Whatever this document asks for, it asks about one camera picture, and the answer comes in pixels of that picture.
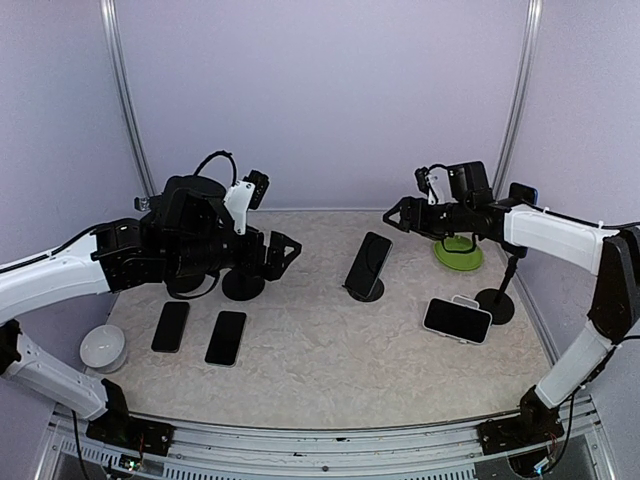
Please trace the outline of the phone with white edge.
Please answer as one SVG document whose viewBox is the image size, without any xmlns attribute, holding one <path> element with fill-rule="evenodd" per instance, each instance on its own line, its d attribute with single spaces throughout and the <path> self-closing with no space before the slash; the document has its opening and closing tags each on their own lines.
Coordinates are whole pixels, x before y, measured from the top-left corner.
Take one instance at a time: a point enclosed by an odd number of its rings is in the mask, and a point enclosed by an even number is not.
<svg viewBox="0 0 640 480">
<path fill-rule="evenodd" d="M 221 311 L 205 353 L 207 364 L 233 367 L 236 364 L 247 314 L 238 311 Z"/>
<path fill-rule="evenodd" d="M 367 232 L 347 274 L 344 287 L 360 297 L 369 296 L 392 246 L 393 243 L 388 238 L 372 231 Z"/>
</svg>

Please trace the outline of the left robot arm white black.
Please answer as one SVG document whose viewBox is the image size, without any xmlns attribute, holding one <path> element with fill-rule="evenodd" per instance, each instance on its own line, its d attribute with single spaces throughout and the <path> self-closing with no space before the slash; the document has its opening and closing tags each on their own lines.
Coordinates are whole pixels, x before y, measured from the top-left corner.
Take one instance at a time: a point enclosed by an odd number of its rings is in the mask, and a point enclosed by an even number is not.
<svg viewBox="0 0 640 480">
<path fill-rule="evenodd" d="M 1 268 L 1 375 L 68 407 L 88 435 L 112 445 L 143 438 L 147 421 L 131 415 L 122 388 L 81 373 L 33 342 L 22 315 L 61 302 L 162 284 L 176 300 L 240 285 L 252 299 L 301 254 L 299 242 L 250 226 L 267 175 L 234 176 L 229 186 L 200 171 L 173 176 L 139 219 L 96 224 L 62 245 Z"/>
</svg>

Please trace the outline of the tall black phone stand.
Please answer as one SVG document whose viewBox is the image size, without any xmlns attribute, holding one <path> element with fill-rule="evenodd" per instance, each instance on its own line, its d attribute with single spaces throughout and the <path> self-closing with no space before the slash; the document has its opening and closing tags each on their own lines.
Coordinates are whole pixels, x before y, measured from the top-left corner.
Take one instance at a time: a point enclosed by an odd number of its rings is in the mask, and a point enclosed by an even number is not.
<svg viewBox="0 0 640 480">
<path fill-rule="evenodd" d="M 158 211 L 162 205 L 162 196 L 135 197 L 134 209 L 138 212 Z"/>
</svg>

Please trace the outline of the black phone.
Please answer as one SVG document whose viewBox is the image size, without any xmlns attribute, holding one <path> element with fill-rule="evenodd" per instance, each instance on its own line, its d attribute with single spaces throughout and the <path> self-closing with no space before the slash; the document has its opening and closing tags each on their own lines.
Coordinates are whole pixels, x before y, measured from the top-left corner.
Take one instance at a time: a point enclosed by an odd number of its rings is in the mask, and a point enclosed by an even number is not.
<svg viewBox="0 0 640 480">
<path fill-rule="evenodd" d="M 151 343 L 151 350 L 158 353 L 177 353 L 190 312 L 186 301 L 166 302 Z"/>
</svg>

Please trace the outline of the black round-base stand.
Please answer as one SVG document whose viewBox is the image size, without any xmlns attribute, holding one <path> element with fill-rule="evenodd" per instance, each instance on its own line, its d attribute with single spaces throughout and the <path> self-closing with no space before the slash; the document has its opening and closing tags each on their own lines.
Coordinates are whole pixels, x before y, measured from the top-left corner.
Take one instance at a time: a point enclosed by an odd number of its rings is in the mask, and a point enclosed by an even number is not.
<svg viewBox="0 0 640 480">
<path fill-rule="evenodd" d="M 230 300 L 249 301 L 263 292 L 265 284 L 260 276 L 250 276 L 233 269 L 222 280 L 222 292 Z"/>
</svg>

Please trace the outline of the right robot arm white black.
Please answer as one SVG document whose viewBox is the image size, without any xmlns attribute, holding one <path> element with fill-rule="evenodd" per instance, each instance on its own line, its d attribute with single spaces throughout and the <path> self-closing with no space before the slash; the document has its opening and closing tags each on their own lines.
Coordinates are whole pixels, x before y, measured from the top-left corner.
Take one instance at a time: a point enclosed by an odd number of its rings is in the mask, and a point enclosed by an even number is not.
<svg viewBox="0 0 640 480">
<path fill-rule="evenodd" d="M 405 196 L 383 215 L 386 224 L 443 242 L 457 233 L 498 244 L 510 258 L 510 280 L 529 251 L 543 256 L 530 267 L 538 288 L 532 307 L 549 322 L 581 315 L 581 329 L 551 369 L 521 397 L 515 415 L 478 425 L 485 454 L 496 454 L 560 438 L 567 427 L 560 408 L 605 368 L 639 320 L 639 225 L 587 222 L 537 205 L 534 188 L 514 183 L 496 199 L 481 161 L 448 165 L 451 201 L 438 195 L 437 165 L 416 170 L 420 197 Z"/>
</svg>

